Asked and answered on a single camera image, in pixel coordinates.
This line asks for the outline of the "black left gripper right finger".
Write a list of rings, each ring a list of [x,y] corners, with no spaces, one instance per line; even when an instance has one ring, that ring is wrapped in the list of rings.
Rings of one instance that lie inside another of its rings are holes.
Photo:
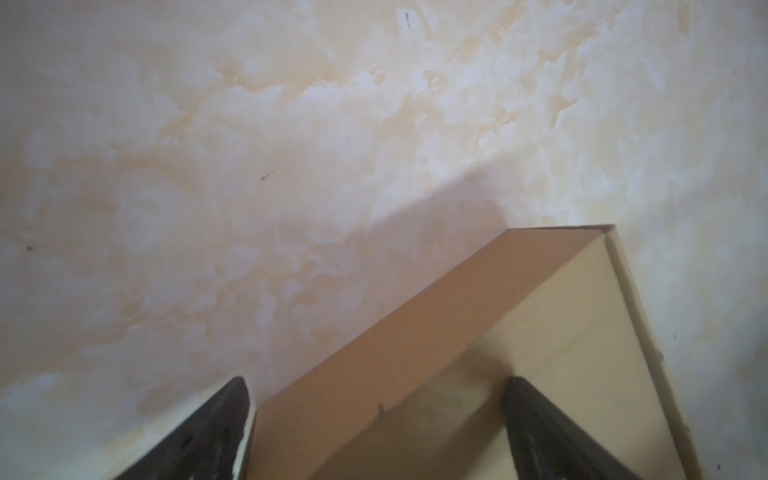
[[[520,479],[639,479],[520,376],[505,385],[502,414]]]

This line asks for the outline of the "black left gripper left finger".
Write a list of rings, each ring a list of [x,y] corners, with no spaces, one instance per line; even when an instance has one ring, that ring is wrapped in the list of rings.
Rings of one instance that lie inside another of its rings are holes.
[[[250,406],[244,378],[232,378],[117,479],[235,478]]]

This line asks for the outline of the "brown cardboard box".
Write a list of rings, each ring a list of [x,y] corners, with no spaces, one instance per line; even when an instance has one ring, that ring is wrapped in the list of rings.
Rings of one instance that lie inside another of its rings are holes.
[[[530,382],[639,479],[700,462],[612,225],[509,229],[260,404],[250,479],[520,479]]]

